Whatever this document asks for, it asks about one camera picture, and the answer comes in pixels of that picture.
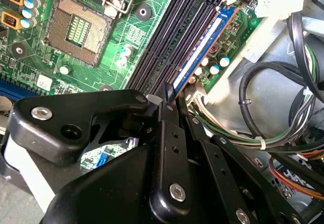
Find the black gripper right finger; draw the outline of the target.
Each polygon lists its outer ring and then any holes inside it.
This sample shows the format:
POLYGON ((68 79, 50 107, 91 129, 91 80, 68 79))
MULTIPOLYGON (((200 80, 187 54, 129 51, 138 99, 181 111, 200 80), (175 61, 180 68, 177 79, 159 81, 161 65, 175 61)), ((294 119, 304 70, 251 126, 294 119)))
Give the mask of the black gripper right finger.
POLYGON ((178 97, 189 159, 201 164, 196 180, 217 223, 303 223, 304 219, 223 135, 209 138, 203 124, 178 97))

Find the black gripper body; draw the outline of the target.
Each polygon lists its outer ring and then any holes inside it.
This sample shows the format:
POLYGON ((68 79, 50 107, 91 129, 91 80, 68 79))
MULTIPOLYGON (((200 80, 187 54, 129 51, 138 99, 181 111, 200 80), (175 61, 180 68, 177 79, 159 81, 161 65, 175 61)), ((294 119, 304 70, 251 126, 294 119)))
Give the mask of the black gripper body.
POLYGON ((211 178, 175 146, 136 147, 64 186, 43 223, 227 223, 211 178))

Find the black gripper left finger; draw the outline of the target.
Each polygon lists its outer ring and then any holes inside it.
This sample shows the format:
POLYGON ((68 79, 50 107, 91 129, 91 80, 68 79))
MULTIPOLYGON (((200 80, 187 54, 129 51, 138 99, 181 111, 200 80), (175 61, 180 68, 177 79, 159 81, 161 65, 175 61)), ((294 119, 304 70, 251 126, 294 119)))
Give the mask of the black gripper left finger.
POLYGON ((10 112, 2 153, 46 214, 73 180, 142 146, 187 154, 169 86, 160 98, 133 89, 23 98, 10 112))

